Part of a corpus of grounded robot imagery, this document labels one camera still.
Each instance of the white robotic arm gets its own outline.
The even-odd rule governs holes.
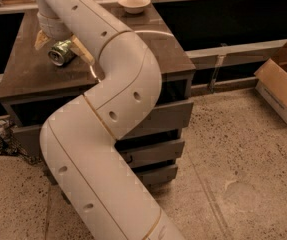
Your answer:
[[[43,125],[41,149],[60,187],[97,240],[184,239],[114,148],[155,106],[161,74],[154,55],[93,0],[38,2],[43,31],[76,35],[105,73]]]

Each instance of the cardboard box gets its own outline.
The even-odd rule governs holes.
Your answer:
[[[254,74],[256,90],[287,123],[287,43]]]

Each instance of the floor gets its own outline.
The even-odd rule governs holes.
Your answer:
[[[287,125],[253,88],[192,99],[177,178],[152,195],[187,240],[287,239]],[[94,239],[42,170],[0,157],[0,240]]]

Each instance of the can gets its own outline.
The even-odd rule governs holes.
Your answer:
[[[63,66],[75,57],[75,53],[70,50],[71,44],[71,40],[68,39],[57,42],[51,47],[48,55],[54,65]]]

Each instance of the bowl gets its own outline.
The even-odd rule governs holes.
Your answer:
[[[124,10],[130,14],[138,14],[144,11],[151,1],[150,0],[119,0],[119,5],[124,7]]]

